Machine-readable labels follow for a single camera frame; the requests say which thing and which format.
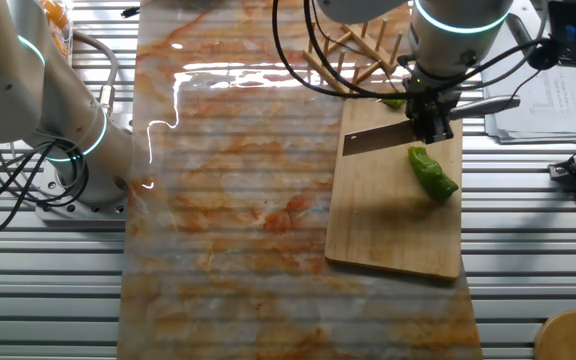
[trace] knife blade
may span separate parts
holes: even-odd
[[[356,155],[417,141],[412,121],[380,126],[344,135],[343,156]]]

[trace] black cable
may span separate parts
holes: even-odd
[[[85,161],[83,160],[83,155],[81,154],[81,152],[78,149],[71,150],[72,145],[66,141],[63,141],[63,140],[55,140],[54,144],[55,144],[55,146],[64,150],[64,152],[66,152],[66,155],[68,155],[68,157],[70,158],[70,162],[73,166],[73,179],[77,179],[77,177],[79,175],[78,174],[78,167],[79,166],[77,164],[78,160],[80,160],[80,162],[81,162],[81,171],[84,171],[84,169],[85,169],[85,171],[87,172],[87,166],[85,165]],[[0,151],[0,160],[2,162],[4,162],[3,155],[1,154],[1,151]],[[15,183],[20,189],[24,187],[17,181],[16,176],[11,174],[7,168],[5,168],[5,172],[8,175],[9,179],[12,178],[13,183]],[[89,176],[88,173],[84,174],[84,182],[81,183],[80,188],[85,189],[87,182],[88,182],[88,179],[87,179],[88,176]],[[5,182],[3,181],[1,176],[0,176],[0,184],[2,184],[2,186],[4,186],[4,184],[5,184]],[[8,190],[8,192],[10,192],[15,197],[21,197],[21,194],[17,193],[15,190],[10,189],[9,187],[7,187],[7,190]],[[41,207],[63,207],[63,206],[67,206],[67,205],[71,204],[72,202],[76,201],[79,196],[74,196],[73,201],[68,201],[66,203],[54,203],[54,202],[61,200],[61,199],[65,198],[66,196],[69,196],[73,191],[74,191],[74,187],[69,187],[62,194],[55,196],[55,197],[47,198],[47,199],[38,198],[38,197],[32,195],[30,192],[28,192],[24,196],[24,201],[36,203]]]
[[[357,55],[361,55],[364,57],[367,57],[369,59],[371,59],[372,61],[376,62],[379,64],[379,67],[381,68],[381,70],[384,72],[384,74],[386,74],[386,78],[388,79],[388,84],[390,85],[390,87],[392,87],[392,89],[394,91],[398,91],[397,88],[395,87],[395,84],[392,83],[392,79],[390,78],[390,74],[388,74],[388,70],[386,69],[386,67],[384,66],[384,64],[381,63],[381,61],[379,61],[379,59],[374,58],[371,54],[363,52],[363,51],[357,51],[353,48],[351,48],[350,46],[344,44],[344,43],[340,43],[339,41],[331,38],[328,34],[326,34],[326,32],[324,31],[324,29],[321,27],[321,23],[319,22],[319,16],[317,15],[317,6],[315,5],[315,0],[310,0],[311,4],[312,4],[312,13],[313,15],[315,15],[315,24],[317,25],[317,29],[319,29],[319,32],[321,33],[321,36],[324,37],[324,39],[328,40],[329,42],[332,42],[334,44],[337,44],[340,47],[343,47],[346,50],[349,50]]]
[[[321,88],[319,86],[312,85],[309,82],[307,82],[306,80],[304,80],[301,76],[299,76],[299,74],[297,74],[297,72],[295,72],[295,69],[293,69],[292,65],[290,65],[290,63],[288,62],[288,59],[286,58],[286,54],[284,53],[284,50],[281,46],[281,40],[279,39],[278,11],[279,11],[279,0],[273,0],[273,2],[272,2],[272,37],[273,37],[273,40],[275,42],[275,48],[277,50],[277,54],[279,55],[279,59],[281,59],[281,62],[284,64],[284,67],[286,68],[286,70],[288,70],[288,73],[293,78],[295,78],[295,80],[297,80],[301,85],[305,86],[306,88],[308,88],[310,90],[316,91],[320,94],[335,96],[335,97],[342,97],[342,98],[347,98],[347,99],[348,98],[349,99],[363,98],[359,94],[338,93],[336,91],[331,91],[328,89]]]
[[[353,89],[355,91],[357,91],[356,89],[359,89],[357,91],[357,93],[351,93],[351,94],[347,94],[347,93],[338,93],[338,92],[334,92],[334,91],[330,91],[327,89],[323,89],[317,86],[313,86],[310,83],[308,83],[307,81],[305,81],[303,78],[301,78],[292,68],[292,66],[290,65],[290,63],[288,62],[283,49],[281,47],[281,41],[279,39],[279,30],[278,30],[278,8],[279,8],[279,0],[273,0],[273,5],[272,5],[272,30],[273,30],[273,39],[275,42],[275,47],[277,48],[277,53],[279,54],[279,57],[282,61],[282,63],[284,64],[284,66],[286,67],[286,69],[288,70],[288,72],[290,73],[290,75],[295,78],[297,81],[299,81],[299,83],[301,83],[302,85],[304,85],[305,87],[317,91],[319,93],[325,94],[325,95],[330,95],[330,96],[336,96],[336,97],[343,97],[343,98],[351,98],[351,99],[361,99],[361,98],[380,98],[380,99],[399,99],[399,100],[406,100],[406,99],[410,99],[410,98],[415,98],[415,97],[424,97],[424,96],[428,96],[428,95],[436,95],[441,91],[445,91],[448,90],[450,88],[453,88],[455,86],[458,86],[459,84],[463,83],[464,81],[472,78],[473,76],[479,74],[480,72],[488,69],[489,67],[495,65],[496,63],[498,63],[499,61],[507,58],[508,56],[514,54],[517,51],[523,50],[527,47],[532,47],[532,46],[536,46],[536,45],[542,45],[542,44],[546,44],[548,43],[549,39],[538,39],[535,41],[531,41],[522,45],[518,45],[515,46],[514,48],[511,48],[509,50],[507,50],[506,52],[500,54],[499,56],[495,57],[494,59],[488,61],[486,64],[479,66],[478,68],[476,68],[475,70],[464,74],[463,76],[460,76],[459,78],[455,79],[454,81],[445,84],[439,88],[435,88],[435,89],[429,89],[426,92],[422,92],[422,93],[414,93],[414,94],[409,94],[409,93],[397,93],[397,94],[393,94],[393,93],[387,93],[387,94],[379,94],[379,93],[374,93],[374,92],[370,92],[370,91],[366,91],[364,89],[358,88],[352,84],[350,84],[351,86],[348,86],[347,84],[349,84],[348,81],[346,81],[344,78],[342,78],[330,65],[330,63],[328,62],[328,60],[325,58],[323,52],[321,51],[321,48],[319,47],[319,44],[317,42],[316,37],[314,36],[314,29],[312,27],[312,18],[310,17],[310,4],[308,2],[308,0],[304,0],[304,16],[306,18],[306,27],[308,28],[308,33],[309,33],[309,39],[312,42],[313,48],[315,49],[315,52],[317,53],[317,56],[320,58],[322,65],[324,65],[324,67],[331,73],[331,75],[338,80],[339,82],[341,82],[342,84],[348,86],[350,89]]]
[[[350,81],[344,79],[328,62],[326,55],[321,50],[319,46],[319,42],[317,41],[317,37],[315,36],[315,29],[312,26],[312,17],[310,15],[310,1],[304,0],[304,17],[306,18],[306,28],[308,29],[308,37],[310,39],[310,43],[312,44],[315,53],[319,57],[321,64],[328,70],[328,72],[335,78],[335,80],[339,81],[343,85],[345,85],[350,90],[357,92],[363,98],[378,98],[378,99],[395,99],[395,100],[410,100],[413,98],[417,98],[423,96],[423,93],[377,93],[373,91],[369,91],[366,89],[362,89],[357,85],[351,83]]]
[[[30,185],[32,184],[32,180],[35,178],[35,175],[37,175],[37,173],[39,172],[39,169],[41,168],[41,164],[43,163],[43,161],[46,159],[46,157],[48,156],[48,153],[50,153],[50,150],[53,148],[54,144],[49,145],[41,154],[41,158],[39,159],[39,161],[37,161],[37,164],[35,165],[35,168],[33,169],[33,171],[30,173],[30,176],[28,177],[28,182],[26,183],[26,186],[24,186],[24,188],[21,190],[22,195],[24,196],[20,196],[17,199],[17,202],[15,203],[15,206],[12,208],[12,211],[10,212],[10,215],[8,215],[8,217],[6,218],[6,220],[4,220],[3,223],[1,223],[0,225],[0,232],[2,232],[6,227],[8,227],[8,225],[10,224],[10,222],[12,221],[12,219],[15,217],[15,215],[17,215],[17,212],[19,211],[19,208],[21,207],[21,204],[24,201],[24,197],[25,195],[30,191]],[[28,163],[28,161],[30,161],[30,156],[27,157],[24,160],[24,166],[25,164]]]
[[[506,50],[505,52],[503,52],[500,55],[496,56],[495,58],[491,59],[487,63],[477,67],[473,71],[471,71],[467,74],[464,74],[463,76],[460,76],[458,79],[455,79],[454,81],[452,81],[448,84],[444,84],[438,88],[431,89],[430,91],[435,92],[435,93],[439,93],[441,91],[448,90],[452,87],[455,87],[455,86],[463,83],[464,81],[466,81],[466,80],[470,79],[471,77],[479,74],[480,72],[490,68],[491,66],[495,65],[496,63],[502,61],[503,59],[509,57],[510,55],[512,55],[518,51],[521,51],[525,48],[535,46],[535,45],[544,45],[544,44],[547,44],[551,41],[552,40],[550,40],[550,39],[537,39],[537,40],[533,40],[533,41],[527,42],[527,43],[522,44],[522,45],[517,45],[511,49]]]
[[[0,161],[1,161],[2,163],[5,162],[4,157],[3,157],[3,154],[1,153],[1,151],[0,151]],[[76,179],[76,178],[77,178],[77,162],[76,162],[76,159],[73,159],[73,158],[71,157],[71,158],[70,158],[70,162],[71,162],[71,164],[73,165],[73,178]],[[11,177],[12,177],[12,174],[11,174],[11,172],[10,172],[10,170],[9,170],[8,168],[4,168],[4,172],[6,173],[6,175],[8,175],[8,178],[11,178]],[[3,179],[2,179],[1,176],[0,176],[0,184],[2,184],[2,182],[3,182]],[[15,180],[13,181],[13,183],[14,183],[15,185],[17,185],[17,187],[18,187],[19,189],[23,189],[23,187],[24,187],[23,185],[21,185],[21,183],[19,183],[19,181],[17,181],[16,178],[15,178]],[[20,194],[18,194],[16,191],[14,191],[14,190],[11,189],[11,188],[8,188],[8,192],[10,192],[10,193],[11,193],[12,195],[14,195],[15,197],[19,197],[19,196],[20,196]],[[48,198],[48,199],[44,199],[44,200],[42,200],[42,199],[34,196],[34,195],[31,194],[30,192],[28,192],[28,194],[26,195],[26,198],[25,198],[24,200],[26,200],[26,201],[28,201],[28,202],[32,202],[32,203],[39,203],[39,202],[42,202],[42,201],[43,201],[43,202],[52,202],[52,201],[57,201],[57,200],[59,200],[59,199],[62,199],[63,197],[65,197],[66,195],[68,195],[70,192],[71,192],[71,189],[67,189],[67,190],[64,192],[63,195],[60,195],[60,197]]]
[[[510,96],[510,99],[508,99],[508,102],[506,103],[506,105],[504,105],[504,107],[501,108],[501,110],[499,110],[499,112],[506,110],[508,108],[508,106],[510,105],[510,103],[512,103],[512,100],[515,98],[515,96],[517,96],[519,89],[521,89],[524,85],[529,83],[530,80],[536,78],[540,72],[541,72],[541,70],[537,70],[536,73],[532,74],[528,79],[524,80],[521,84],[519,84],[519,86],[517,86],[517,88],[515,89],[515,92],[513,92],[512,95]]]
[[[15,170],[15,172],[13,172],[13,177],[8,179],[0,188],[0,195],[6,191],[8,189],[8,187],[10,186],[10,184],[13,183],[14,179],[19,176],[19,173],[21,171],[23,171],[24,167],[26,166],[26,164],[28,164],[28,162],[30,161],[31,156],[26,157],[23,162],[19,165],[19,167],[17,168],[17,170]]]

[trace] orange object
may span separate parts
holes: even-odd
[[[68,26],[68,15],[64,9],[53,0],[41,0],[41,5],[46,10],[46,17],[52,21],[61,30]]]
[[[66,47],[66,43],[56,36],[53,36],[52,39],[55,41],[55,45],[57,45],[57,49],[59,49],[61,55],[68,60],[68,47]]]

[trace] paper document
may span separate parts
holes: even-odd
[[[516,44],[510,29],[504,24],[486,60]],[[484,71],[483,80],[504,74],[522,59],[522,52],[513,54]],[[511,95],[535,72],[526,63],[507,79],[487,87],[484,95]],[[518,108],[486,117],[486,132],[489,135],[498,137],[501,142],[576,142],[576,68],[555,66],[542,71],[517,94],[521,98]]]

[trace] cable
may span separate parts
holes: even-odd
[[[33,149],[33,150],[32,150],[30,153],[28,153],[28,154],[24,154],[24,155],[18,156],[18,157],[16,157],[16,158],[14,158],[14,159],[12,159],[12,160],[4,163],[4,164],[1,164],[1,165],[0,165],[0,171],[3,170],[3,169],[5,169],[6,167],[12,165],[12,164],[18,163],[18,162],[24,160],[25,158],[27,158],[27,157],[29,157],[29,156],[32,156],[32,155],[34,155],[34,154],[36,154],[36,153],[38,153],[39,150],[41,150],[42,148],[45,148],[47,145],[49,145],[49,144],[42,144],[42,145],[36,147],[35,149]]]
[[[539,31],[537,33],[537,36],[533,39],[533,41],[541,39],[544,35],[544,31],[546,30],[546,20],[548,19],[548,0],[541,0],[541,6],[542,6],[541,25],[539,25]],[[530,55],[532,55],[532,53],[535,51],[535,49],[536,49],[536,47],[533,47],[532,49],[530,49],[528,51],[528,53],[526,53],[524,58],[517,65],[515,65],[513,68],[511,68],[510,70],[508,70],[504,74],[499,75],[497,78],[483,82],[481,84],[460,88],[459,90],[460,91],[478,90],[478,89],[482,89],[482,88],[490,86],[490,85],[494,85],[494,84],[496,84],[496,83],[498,83],[504,79],[507,79],[510,75],[514,74],[517,70],[519,70],[526,63],[526,61],[528,61],[528,58],[530,57]]]
[[[513,92],[512,95],[510,96],[510,99],[508,99],[508,102],[506,103],[506,105],[504,105],[504,107],[501,110],[499,110],[499,112],[506,110],[508,108],[508,106],[510,105],[510,103],[512,103],[512,100],[515,98],[515,96],[517,96],[519,89],[521,89],[524,85],[529,83],[530,80],[536,78],[540,72],[541,72],[541,70],[537,70],[536,73],[532,74],[528,79],[524,80],[521,84],[519,84],[519,86],[517,86],[517,88],[515,89],[515,92]]]
[[[115,79],[117,78],[117,72],[119,72],[119,62],[117,61],[117,56],[115,56],[115,53],[101,41],[80,31],[73,31],[72,36],[75,40],[100,50],[102,53],[104,53],[104,55],[108,57],[108,60],[110,60],[110,74],[108,75],[108,80],[106,80],[106,85],[114,85]]]
[[[24,161],[21,163],[21,165],[17,168],[17,170],[15,170],[15,172],[13,173],[14,177],[17,177],[19,175],[19,173],[24,169],[24,167],[26,166],[26,164],[30,161],[30,156],[26,157],[24,159]],[[8,187],[10,186],[10,184],[12,184],[12,182],[14,181],[14,177],[8,179],[0,188],[0,195],[6,191],[8,189]]]
[[[48,153],[50,152],[50,150],[53,148],[54,144],[49,144],[49,146],[44,150],[44,152],[41,154],[41,158],[39,159],[39,161],[37,162],[37,164],[35,165],[35,168],[33,169],[33,172],[30,174],[30,182],[26,183],[26,186],[22,189],[22,194],[24,196],[21,196],[17,199],[17,202],[15,203],[15,206],[12,208],[12,211],[10,212],[10,215],[8,215],[8,217],[6,218],[6,220],[4,220],[3,223],[1,223],[0,225],[0,232],[2,232],[6,227],[8,227],[8,225],[10,224],[10,222],[12,221],[12,219],[15,217],[15,215],[17,215],[17,212],[19,211],[19,208],[21,207],[21,204],[24,201],[24,197],[25,194],[28,193],[28,191],[30,190],[30,184],[32,182],[32,180],[35,178],[35,175],[37,175],[37,173],[39,172],[39,169],[41,168],[41,164],[43,163],[43,161],[46,159],[46,157],[48,156]],[[24,165],[30,160],[30,157],[26,158],[24,160]]]
[[[324,67],[331,73],[331,75],[338,80],[339,82],[341,82],[342,84],[348,86],[348,84],[350,84],[350,86],[348,86],[350,89],[358,89],[355,90],[357,91],[356,93],[338,93],[338,92],[334,92],[334,91],[330,91],[327,89],[323,89],[314,85],[311,85],[310,83],[308,83],[307,81],[305,81],[303,78],[301,78],[292,68],[292,66],[290,65],[290,63],[288,62],[283,49],[281,47],[281,40],[279,39],[279,30],[278,30],[278,8],[279,8],[279,0],[273,0],[273,5],[272,5],[272,30],[273,30],[273,39],[275,42],[275,46],[277,48],[277,53],[279,54],[279,57],[282,61],[282,63],[284,64],[284,66],[286,67],[286,69],[288,70],[288,72],[290,73],[291,76],[293,76],[297,81],[299,81],[302,85],[304,85],[305,87],[317,91],[319,93],[325,94],[325,95],[330,95],[330,96],[336,96],[336,97],[342,97],[342,98],[351,98],[351,99],[360,99],[360,98],[380,98],[380,99],[399,99],[399,100],[407,100],[407,99],[411,99],[411,98],[418,98],[418,97],[424,97],[424,96],[428,96],[428,95],[436,95],[441,91],[445,91],[447,89],[450,89],[452,87],[455,87],[461,83],[463,83],[464,81],[472,78],[473,76],[475,76],[476,74],[484,71],[485,69],[493,66],[494,64],[498,63],[499,61],[507,58],[508,56],[514,54],[517,51],[523,50],[527,47],[532,47],[535,45],[542,45],[542,44],[546,44],[548,43],[550,40],[549,39],[537,39],[534,41],[531,41],[529,43],[526,44],[522,44],[522,45],[518,45],[515,46],[514,48],[511,48],[509,50],[507,50],[506,52],[502,53],[501,55],[495,57],[494,59],[488,61],[486,64],[478,67],[477,69],[464,74],[463,76],[459,77],[458,79],[440,87],[440,88],[435,88],[435,89],[429,89],[426,92],[422,92],[422,93],[387,93],[387,94],[380,94],[380,93],[374,93],[371,91],[366,91],[364,89],[358,88],[357,86],[350,84],[348,81],[346,81],[344,78],[342,78],[330,65],[330,63],[328,62],[328,60],[325,58],[323,52],[321,51],[321,48],[319,47],[319,44],[317,42],[317,38],[315,37],[314,34],[314,29],[312,26],[312,19],[310,17],[310,3],[308,0],[304,0],[304,16],[306,18],[306,27],[308,28],[308,35],[309,35],[309,39],[312,42],[313,48],[315,49],[315,52],[317,53],[317,56],[320,58],[322,64],[324,65]]]
[[[505,52],[503,52],[503,53],[500,54],[499,56],[493,58],[492,60],[490,60],[490,61],[488,61],[486,64],[484,64],[484,65],[476,68],[475,70],[473,70],[473,71],[471,71],[471,72],[469,72],[469,73],[467,73],[467,74],[465,74],[465,75],[460,76],[459,78],[455,79],[454,81],[452,81],[452,82],[450,82],[450,83],[448,83],[448,84],[444,84],[444,85],[442,85],[442,86],[440,86],[440,87],[438,87],[438,88],[430,89],[429,91],[435,92],[435,93],[439,93],[439,92],[441,92],[441,91],[448,90],[448,89],[450,89],[450,88],[452,88],[452,87],[454,87],[454,86],[456,86],[456,85],[459,85],[459,84],[463,83],[464,81],[466,81],[466,80],[470,79],[471,77],[479,74],[480,72],[488,69],[489,67],[491,67],[491,66],[495,65],[496,63],[502,61],[503,59],[507,58],[508,56],[516,53],[517,51],[521,51],[521,50],[524,50],[524,49],[526,49],[526,48],[529,48],[529,47],[535,46],[535,45],[547,44],[547,43],[550,43],[551,41],[552,41],[552,40],[550,40],[550,39],[537,39],[537,40],[533,40],[533,41],[527,42],[527,43],[522,44],[522,45],[515,46],[515,47],[513,47],[513,48],[511,48],[511,49],[509,49],[509,50],[506,50]]]
[[[395,99],[395,100],[409,100],[412,98],[419,97],[419,93],[377,93],[373,91],[369,91],[366,89],[362,89],[357,85],[351,83],[350,81],[344,79],[328,62],[326,55],[321,50],[319,43],[317,41],[317,37],[315,36],[315,30],[312,26],[312,17],[310,16],[310,1],[304,0],[304,17],[306,18],[306,28],[308,29],[308,37],[310,38],[310,43],[312,44],[315,53],[319,57],[321,64],[330,72],[330,74],[335,78],[335,80],[339,81],[350,90],[357,92],[363,97],[367,98],[379,98],[379,99]]]
[[[63,148],[67,149],[69,146],[68,143],[59,142],[59,141],[54,142],[54,144],[57,147],[60,147],[62,149]],[[31,193],[27,193],[25,196],[23,196],[24,201],[36,203],[37,205],[42,206],[42,207],[63,207],[63,206],[71,204],[72,202],[76,201],[79,198],[79,196],[81,195],[81,192],[83,192],[83,190],[81,190],[81,189],[85,189],[87,182],[88,182],[87,177],[89,176],[89,174],[87,172],[87,165],[85,164],[85,160],[83,159],[83,156],[81,155],[81,153],[78,150],[74,153],[68,151],[67,155],[70,157],[71,163],[73,165],[73,178],[74,178],[74,180],[72,181],[72,183],[69,186],[64,186],[64,187],[66,187],[66,191],[64,191],[61,195],[54,196],[51,193],[42,191],[41,189],[37,188],[31,182],[30,189],[42,193],[44,196],[46,196],[46,199],[40,199],[40,198],[32,195]],[[0,151],[0,159],[3,159],[3,155],[1,154],[1,151]],[[78,170],[78,163],[77,163],[78,160],[80,160],[80,162],[81,162],[81,165],[80,165],[81,170]],[[16,176],[14,174],[11,174],[10,172],[8,172],[7,169],[6,169],[6,173],[7,173],[9,178],[13,179],[13,182],[20,189],[25,187],[25,186],[22,186],[19,182],[17,182]],[[81,183],[80,189],[77,190],[77,191],[81,190],[81,191],[79,191],[79,195],[74,195],[72,201],[68,201],[66,203],[54,203],[55,201],[61,200],[61,199],[65,198],[66,196],[69,196],[73,191],[76,191],[72,186],[79,184],[82,177],[84,177],[84,181],[83,181],[83,183]],[[6,183],[4,182],[4,180],[1,177],[0,177],[0,184],[2,184],[2,187],[5,187],[8,190],[8,192],[10,192],[15,197],[22,197],[21,194],[17,193],[13,189],[10,189],[9,187],[7,187]]]
[[[317,29],[319,29],[319,32],[321,33],[321,36],[324,37],[324,39],[327,39],[329,42],[332,42],[334,44],[337,44],[340,47],[343,47],[346,50],[349,50],[357,55],[361,55],[364,57],[367,57],[369,59],[371,59],[372,61],[379,63],[379,67],[381,68],[381,70],[384,72],[384,74],[386,75],[386,78],[388,79],[388,84],[390,85],[390,87],[392,87],[392,89],[394,91],[398,91],[397,88],[395,87],[395,85],[392,83],[392,79],[390,78],[390,74],[388,74],[388,70],[386,69],[386,67],[382,64],[381,61],[379,61],[379,59],[374,58],[372,55],[365,53],[363,51],[357,51],[353,48],[351,48],[350,46],[344,44],[344,43],[340,43],[339,41],[331,38],[329,35],[326,34],[326,32],[324,32],[324,29],[321,27],[321,24],[319,23],[319,16],[317,15],[317,6],[315,5],[315,0],[310,0],[311,4],[312,4],[312,13],[313,15],[315,15],[315,24],[317,25]]]

